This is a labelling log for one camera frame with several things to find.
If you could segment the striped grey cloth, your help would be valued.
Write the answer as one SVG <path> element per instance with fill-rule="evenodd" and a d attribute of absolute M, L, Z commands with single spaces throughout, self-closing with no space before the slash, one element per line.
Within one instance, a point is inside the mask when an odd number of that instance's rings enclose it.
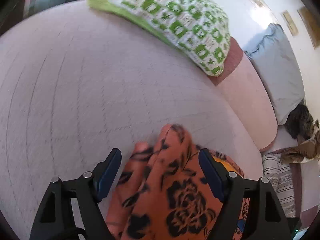
<path fill-rule="evenodd" d="M 289 164 L 282 164 L 277 153 L 262 155 L 264 176 L 272 184 L 286 217 L 296 216 L 295 192 Z"/>

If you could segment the light blue pillow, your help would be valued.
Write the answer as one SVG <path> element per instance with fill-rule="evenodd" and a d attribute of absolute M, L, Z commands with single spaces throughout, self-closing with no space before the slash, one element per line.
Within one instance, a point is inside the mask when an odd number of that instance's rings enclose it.
<path fill-rule="evenodd" d="M 289 114 L 304 101 L 305 91 L 298 62 L 281 25 L 269 24 L 249 40 L 244 52 L 267 91 L 278 124 L 285 124 Z"/>

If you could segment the orange black floral garment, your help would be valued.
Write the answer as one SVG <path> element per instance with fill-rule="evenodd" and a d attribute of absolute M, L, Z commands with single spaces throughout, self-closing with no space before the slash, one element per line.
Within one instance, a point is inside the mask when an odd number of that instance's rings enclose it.
<path fill-rule="evenodd" d="M 138 142 L 105 219 L 115 239 L 207 239 L 221 211 L 199 165 L 200 146 L 181 125 L 154 145 Z"/>

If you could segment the brown patterned blanket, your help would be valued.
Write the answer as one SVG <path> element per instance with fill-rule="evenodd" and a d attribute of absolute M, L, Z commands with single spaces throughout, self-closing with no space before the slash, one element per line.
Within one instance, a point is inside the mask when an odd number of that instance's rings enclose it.
<path fill-rule="evenodd" d="M 303 164 L 319 160 L 319 120 L 312 117 L 306 105 L 299 104 L 284 126 L 298 145 L 281 150 L 282 163 Z"/>

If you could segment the green white patterned pillow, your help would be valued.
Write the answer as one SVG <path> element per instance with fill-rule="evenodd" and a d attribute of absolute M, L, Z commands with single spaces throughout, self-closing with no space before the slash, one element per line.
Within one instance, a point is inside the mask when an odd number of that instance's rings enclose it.
<path fill-rule="evenodd" d="M 207 75 L 222 74 L 231 46 L 227 14 L 211 0 L 87 0 L 187 55 Z"/>

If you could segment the pink bolster cushion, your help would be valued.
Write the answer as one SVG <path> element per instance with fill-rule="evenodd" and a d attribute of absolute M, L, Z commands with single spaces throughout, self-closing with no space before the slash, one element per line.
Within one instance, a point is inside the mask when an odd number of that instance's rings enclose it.
<path fill-rule="evenodd" d="M 278 123 L 267 91 L 234 38 L 218 77 L 209 77 L 224 96 L 260 152 L 271 148 Z"/>

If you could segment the pale quilted bed cover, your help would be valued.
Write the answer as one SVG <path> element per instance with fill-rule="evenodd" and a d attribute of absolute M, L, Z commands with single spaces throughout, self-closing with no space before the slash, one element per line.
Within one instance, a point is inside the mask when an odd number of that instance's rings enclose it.
<path fill-rule="evenodd" d="M 127 161 L 166 124 L 230 156 L 249 179 L 261 155 L 225 98 L 178 50 L 86 1 L 1 36 L 1 211 L 28 239 L 53 177 L 78 178 L 113 148 Z"/>

